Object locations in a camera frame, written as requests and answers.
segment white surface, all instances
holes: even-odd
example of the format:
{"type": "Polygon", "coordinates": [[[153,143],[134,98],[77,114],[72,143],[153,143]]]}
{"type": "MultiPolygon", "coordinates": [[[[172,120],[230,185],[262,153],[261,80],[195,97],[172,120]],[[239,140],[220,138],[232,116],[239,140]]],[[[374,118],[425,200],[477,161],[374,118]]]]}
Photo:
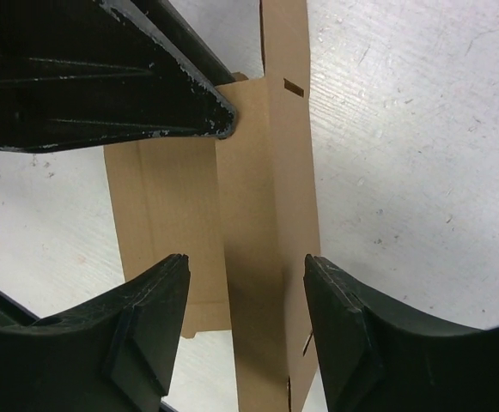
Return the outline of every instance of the white surface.
{"type": "MultiPolygon", "coordinates": [[[[256,0],[175,4],[259,75],[256,0]]],[[[499,324],[499,1],[308,8],[324,255],[426,312],[499,324]]],[[[47,315],[121,282],[101,149],[0,154],[0,288],[47,315]]],[[[181,342],[169,402],[236,410],[227,332],[181,342]]],[[[325,410],[317,380],[307,411],[325,410]]]]}

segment brown cardboard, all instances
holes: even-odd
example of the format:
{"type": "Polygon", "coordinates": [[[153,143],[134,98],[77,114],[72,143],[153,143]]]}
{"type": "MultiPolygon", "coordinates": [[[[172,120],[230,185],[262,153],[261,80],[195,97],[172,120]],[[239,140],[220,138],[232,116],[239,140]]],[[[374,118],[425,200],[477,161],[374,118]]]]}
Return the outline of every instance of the brown cardboard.
{"type": "Polygon", "coordinates": [[[106,169],[125,277],[188,254],[183,335],[231,319],[240,411],[300,412],[317,365],[303,261],[319,254],[307,9],[263,0],[261,13],[265,78],[219,88],[236,132],[111,146],[106,169]]]}

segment box side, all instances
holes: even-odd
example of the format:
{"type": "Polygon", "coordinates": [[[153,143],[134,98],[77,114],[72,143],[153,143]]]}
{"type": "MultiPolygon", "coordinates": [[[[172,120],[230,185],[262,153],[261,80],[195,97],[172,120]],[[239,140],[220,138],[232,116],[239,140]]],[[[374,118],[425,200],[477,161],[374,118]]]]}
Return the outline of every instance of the box side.
{"type": "Polygon", "coordinates": [[[171,253],[190,257],[183,336],[230,329],[212,138],[162,138],[105,147],[125,279],[171,253]]]}
{"type": "Polygon", "coordinates": [[[283,277],[265,79],[220,87],[238,109],[216,142],[220,209],[241,412],[289,411],[283,277]]]}
{"type": "Polygon", "coordinates": [[[300,412],[318,365],[302,281],[304,257],[319,254],[307,5],[305,0],[262,1],[290,397],[292,410],[300,412]]]}

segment speckled white surface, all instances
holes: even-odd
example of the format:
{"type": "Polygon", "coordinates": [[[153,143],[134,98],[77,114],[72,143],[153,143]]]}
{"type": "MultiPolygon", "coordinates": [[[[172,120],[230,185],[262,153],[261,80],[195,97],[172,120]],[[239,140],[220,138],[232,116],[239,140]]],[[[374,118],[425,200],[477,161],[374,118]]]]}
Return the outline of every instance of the speckled white surface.
{"type": "MultiPolygon", "coordinates": [[[[308,1],[324,255],[499,324],[499,1],[308,1]]],[[[174,3],[232,71],[262,73],[256,0],[174,3]]],[[[0,154],[0,288],[44,316],[121,282],[101,148],[0,154]]],[[[236,410],[228,332],[181,341],[168,401],[236,410]]],[[[306,411],[325,411],[318,379],[306,411]]]]}

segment black plastic part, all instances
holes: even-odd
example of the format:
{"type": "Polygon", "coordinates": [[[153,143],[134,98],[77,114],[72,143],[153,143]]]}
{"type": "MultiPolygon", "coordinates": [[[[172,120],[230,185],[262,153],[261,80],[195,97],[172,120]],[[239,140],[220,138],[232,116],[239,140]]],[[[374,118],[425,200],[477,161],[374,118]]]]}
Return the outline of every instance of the black plastic part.
{"type": "Polygon", "coordinates": [[[48,318],[19,315],[20,306],[0,299],[0,411],[160,410],[189,282],[187,257],[172,255],[48,318]]]}
{"type": "Polygon", "coordinates": [[[499,327],[420,312],[323,257],[304,282],[330,412],[499,412],[499,327]]]}
{"type": "Polygon", "coordinates": [[[148,15],[128,0],[0,0],[0,150],[233,132],[213,85],[231,75],[170,4],[138,3],[148,15]]]}

